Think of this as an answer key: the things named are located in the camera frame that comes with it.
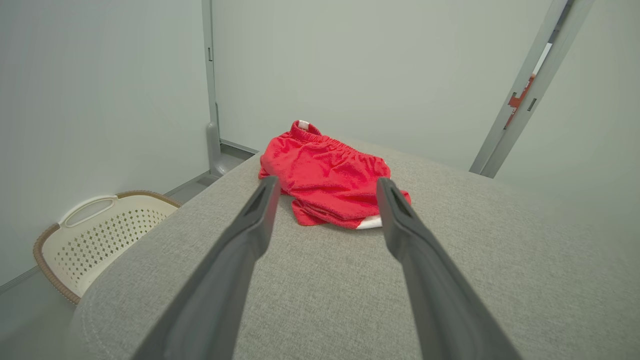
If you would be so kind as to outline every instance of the basket handle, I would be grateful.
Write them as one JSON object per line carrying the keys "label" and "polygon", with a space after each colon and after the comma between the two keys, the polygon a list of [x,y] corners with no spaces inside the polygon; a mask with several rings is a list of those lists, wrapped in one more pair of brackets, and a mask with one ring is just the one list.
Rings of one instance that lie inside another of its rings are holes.
{"label": "basket handle", "polygon": [[[91,219],[93,217],[96,217],[97,215],[99,215],[99,214],[111,209],[116,204],[116,200],[117,199],[118,199],[118,197],[116,195],[103,195],[103,196],[92,197],[89,200],[83,201],[80,204],[74,206],[71,210],[69,210],[65,214],[65,216],[62,217],[62,220],[60,220],[59,225],[60,226],[64,226],[64,227],[74,227],[76,225],[82,224],[83,222],[85,222],[85,221],[87,221],[87,220],[89,220],[89,219]],[[96,212],[96,213],[94,213],[92,215],[89,215],[88,217],[86,217],[86,218],[84,218],[84,219],[82,219],[80,221],[74,222],[71,225],[68,224],[69,219],[74,217],[74,215],[79,213],[82,209],[86,208],[89,205],[93,205],[96,202],[105,201],[105,200],[111,201],[111,204],[109,206],[107,206],[106,208],[104,208],[104,209],[102,209],[102,210],[100,210],[100,211],[98,211],[98,212]]]}

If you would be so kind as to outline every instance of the basket rim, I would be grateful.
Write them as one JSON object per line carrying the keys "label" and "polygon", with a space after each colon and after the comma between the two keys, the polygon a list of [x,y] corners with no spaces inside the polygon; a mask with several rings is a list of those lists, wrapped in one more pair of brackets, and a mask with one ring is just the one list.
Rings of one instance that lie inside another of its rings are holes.
{"label": "basket rim", "polygon": [[[182,204],[177,202],[176,200],[173,200],[162,194],[159,194],[156,192],[150,192],[147,190],[133,190],[129,192],[121,192],[116,194],[118,199],[122,199],[124,197],[129,197],[129,196],[135,196],[135,195],[154,197],[158,200],[162,200],[166,202],[169,205],[175,206],[176,208],[180,208],[182,206]],[[59,228],[60,228],[60,225],[58,223],[55,223],[52,226],[49,226],[49,228],[46,229],[38,237],[38,239],[36,240],[36,243],[33,245],[33,257],[35,258],[36,264],[38,265],[42,273],[45,275],[47,280],[49,280],[49,282],[51,282],[51,284],[58,290],[58,292],[60,292],[62,296],[67,298],[67,300],[71,301],[71,303],[73,303],[74,305],[78,305],[81,297],[78,296],[76,293],[74,293],[71,289],[66,287],[60,281],[60,279],[53,273],[53,271],[49,267],[49,264],[47,264],[46,260],[44,259],[44,255],[42,254],[42,247],[44,246],[44,243]]]}

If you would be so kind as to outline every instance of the white laundry basket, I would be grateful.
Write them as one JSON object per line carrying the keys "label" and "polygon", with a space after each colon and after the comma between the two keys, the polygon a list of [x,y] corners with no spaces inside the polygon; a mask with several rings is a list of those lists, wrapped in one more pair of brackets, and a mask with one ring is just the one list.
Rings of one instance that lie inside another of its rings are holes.
{"label": "white laundry basket", "polygon": [[[69,224],[98,202],[110,204]],[[71,209],[40,235],[33,255],[53,286],[77,304],[109,264],[179,207],[179,202],[146,191],[95,197]]]}

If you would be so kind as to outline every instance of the white wall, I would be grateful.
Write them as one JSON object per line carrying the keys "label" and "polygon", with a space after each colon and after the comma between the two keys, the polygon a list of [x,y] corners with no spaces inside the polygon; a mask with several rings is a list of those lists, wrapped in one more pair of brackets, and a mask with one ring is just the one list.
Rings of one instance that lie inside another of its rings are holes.
{"label": "white wall", "polygon": [[0,0],[0,284],[89,197],[207,171],[200,0]]}
{"label": "white wall", "polygon": [[221,137],[264,149],[302,119],[468,170],[550,4],[214,0]]}
{"label": "white wall", "polygon": [[638,19],[637,0],[595,2],[496,180],[640,233]]}

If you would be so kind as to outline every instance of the gray fabric surface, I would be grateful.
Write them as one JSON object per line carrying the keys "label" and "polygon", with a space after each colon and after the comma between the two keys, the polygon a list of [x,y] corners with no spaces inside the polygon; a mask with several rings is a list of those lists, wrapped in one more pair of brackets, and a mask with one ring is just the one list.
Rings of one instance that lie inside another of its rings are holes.
{"label": "gray fabric surface", "polygon": [[[491,179],[375,145],[392,179],[526,359],[640,357],[637,238]],[[118,258],[78,306],[68,349],[127,359],[258,185],[249,159]],[[401,267],[381,229],[299,226],[281,197],[236,359],[416,359]]]}

